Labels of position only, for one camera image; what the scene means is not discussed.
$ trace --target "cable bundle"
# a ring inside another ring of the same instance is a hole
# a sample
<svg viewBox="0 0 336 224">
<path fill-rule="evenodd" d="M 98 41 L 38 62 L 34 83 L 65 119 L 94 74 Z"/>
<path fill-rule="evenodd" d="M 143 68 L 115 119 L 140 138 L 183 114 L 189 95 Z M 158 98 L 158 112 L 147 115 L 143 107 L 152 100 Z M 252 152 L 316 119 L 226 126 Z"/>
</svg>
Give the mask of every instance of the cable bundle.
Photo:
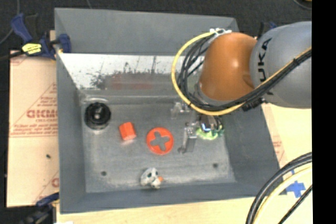
<svg viewBox="0 0 336 224">
<path fill-rule="evenodd" d="M 293 161 L 289 162 L 282 169 L 277 171 L 272 178 L 269 179 L 262 187 L 262 189 L 257 194 L 255 200 L 253 201 L 251 208 L 248 212 L 246 224 L 256 224 L 261 216 L 261 213 L 265 210 L 266 206 L 271 202 L 271 200 L 280 194 L 283 190 L 285 190 L 290 184 L 292 184 L 298 177 L 312 171 L 312 166 L 306 167 L 294 175 L 290 176 L 286 180 L 284 180 L 280 185 L 278 185 L 275 189 L 276 183 L 278 180 L 282 179 L 287 173 L 292 170 L 302 167 L 306 164 L 312 163 L 312 153 L 304 154 Z M 270 190 L 273 191 L 269 194 L 268 198 L 264 201 L 264 198 L 269 193 Z M 307 197 L 307 195 L 312 191 L 312 185 L 306 190 L 306 192 L 299 198 L 299 200 L 291 207 L 291 209 L 284 215 L 284 217 L 280 220 L 279 224 L 283 223 L 293 212 L 294 210 L 302 203 L 302 201 Z"/>
<path fill-rule="evenodd" d="M 205 103 L 204 101 L 196 97 L 195 94 L 189 92 L 188 86 L 187 86 L 187 79 L 203 63 L 201 61 L 200 64 L 197 65 L 193 70 L 191 71 L 189 70 L 191 66 L 196 62 L 197 58 L 200 55 L 204 54 L 206 50 L 208 49 L 208 46 L 206 46 L 205 48 L 203 48 L 203 46 L 207 44 L 207 42 L 215 35 L 218 35 L 218 33 L 211 31 L 211 32 L 201 34 L 189 40 L 177 52 L 173 60 L 172 70 L 171 70 L 172 83 L 174 85 L 174 89 L 176 90 L 178 95 L 181 97 L 181 99 L 192 109 L 196 110 L 197 112 L 201 114 L 206 114 L 206 115 L 212 115 L 212 116 L 224 115 L 240 107 L 247 106 L 251 103 L 256 102 L 264 94 L 266 94 L 271 88 L 273 88 L 278 82 L 280 82 L 295 67 L 300 65 L 305 60 L 309 59 L 312 54 L 311 47 L 309 47 L 307 50 L 302 52 L 300 55 L 296 56 L 292 61 L 287 63 L 284 67 L 282 67 L 277 72 L 275 72 L 267 80 L 265 80 L 263 83 L 257 86 L 252 92 L 244 95 L 241 98 L 238 98 L 234 101 L 228 102 L 223 105 L 212 105 L 212 104 Z M 176 74 L 175 74 L 176 73 L 176 63 L 179 57 L 185 51 L 185 49 L 189 46 L 192 46 L 192 47 L 189 50 L 189 52 L 186 54 L 185 59 L 182 63 L 180 74 L 178 78 L 176 79 Z"/>
</svg>

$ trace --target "cardboard sheet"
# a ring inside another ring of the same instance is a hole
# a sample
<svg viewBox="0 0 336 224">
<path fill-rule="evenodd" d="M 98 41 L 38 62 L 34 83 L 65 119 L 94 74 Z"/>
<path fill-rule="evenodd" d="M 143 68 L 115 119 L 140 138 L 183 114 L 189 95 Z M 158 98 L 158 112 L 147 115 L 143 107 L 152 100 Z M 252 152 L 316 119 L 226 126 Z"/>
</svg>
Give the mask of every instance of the cardboard sheet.
<svg viewBox="0 0 336 224">
<path fill-rule="evenodd" d="M 10 62 L 7 207 L 34 205 L 59 187 L 56 62 Z"/>
</svg>

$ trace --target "orange block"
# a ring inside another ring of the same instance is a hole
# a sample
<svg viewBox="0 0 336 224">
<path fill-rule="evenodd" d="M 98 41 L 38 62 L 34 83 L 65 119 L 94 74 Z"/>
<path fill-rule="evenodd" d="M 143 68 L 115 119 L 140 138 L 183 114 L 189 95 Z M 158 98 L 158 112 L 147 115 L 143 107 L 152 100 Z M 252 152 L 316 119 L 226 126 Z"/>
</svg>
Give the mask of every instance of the orange block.
<svg viewBox="0 0 336 224">
<path fill-rule="evenodd" d="M 125 122 L 121 124 L 119 126 L 119 131 L 123 140 L 132 140 L 137 136 L 132 122 Z"/>
</svg>

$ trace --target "blue clamp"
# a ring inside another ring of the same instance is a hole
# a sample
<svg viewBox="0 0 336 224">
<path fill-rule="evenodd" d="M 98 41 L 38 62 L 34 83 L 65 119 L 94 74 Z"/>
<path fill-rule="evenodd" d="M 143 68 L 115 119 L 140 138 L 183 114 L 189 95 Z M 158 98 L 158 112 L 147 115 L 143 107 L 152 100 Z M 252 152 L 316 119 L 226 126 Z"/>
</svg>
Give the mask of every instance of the blue clamp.
<svg viewBox="0 0 336 224">
<path fill-rule="evenodd" d="M 15 16 L 11 22 L 11 27 L 15 34 L 20 36 L 23 40 L 23 45 L 30 43 L 33 41 L 31 34 L 29 33 L 25 23 L 24 23 L 24 15 L 23 13 Z M 41 45 L 41 50 L 27 54 L 28 56 L 41 56 L 47 57 L 55 60 L 55 49 L 53 47 L 54 44 L 61 44 L 61 48 L 63 52 L 71 52 L 71 42 L 70 38 L 67 34 L 61 34 L 56 40 L 50 40 L 49 35 L 44 33 L 41 39 L 39 40 L 39 44 Z"/>
<path fill-rule="evenodd" d="M 46 206 L 50 203 L 52 203 L 53 201 L 56 201 L 59 199 L 59 193 L 54 193 L 54 194 L 51 194 L 41 200 L 39 200 L 37 203 L 36 203 L 36 207 L 43 207 L 43 206 Z"/>
</svg>

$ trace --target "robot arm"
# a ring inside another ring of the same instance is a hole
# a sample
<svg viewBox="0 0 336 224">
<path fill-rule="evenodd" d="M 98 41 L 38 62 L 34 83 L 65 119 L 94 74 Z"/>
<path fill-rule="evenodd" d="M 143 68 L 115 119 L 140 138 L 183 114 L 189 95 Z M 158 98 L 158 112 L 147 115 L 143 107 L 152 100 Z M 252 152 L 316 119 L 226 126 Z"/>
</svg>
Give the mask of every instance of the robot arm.
<svg viewBox="0 0 336 224">
<path fill-rule="evenodd" d="M 212 34 L 200 35 L 203 43 L 191 40 L 197 41 L 190 49 L 194 52 L 209 43 L 194 93 L 187 91 L 185 74 L 199 55 L 187 53 L 177 79 L 173 64 L 174 87 L 191 108 L 223 115 L 260 98 L 279 106 L 311 107 L 311 22 L 274 28 L 258 40 L 242 33 Z"/>
</svg>

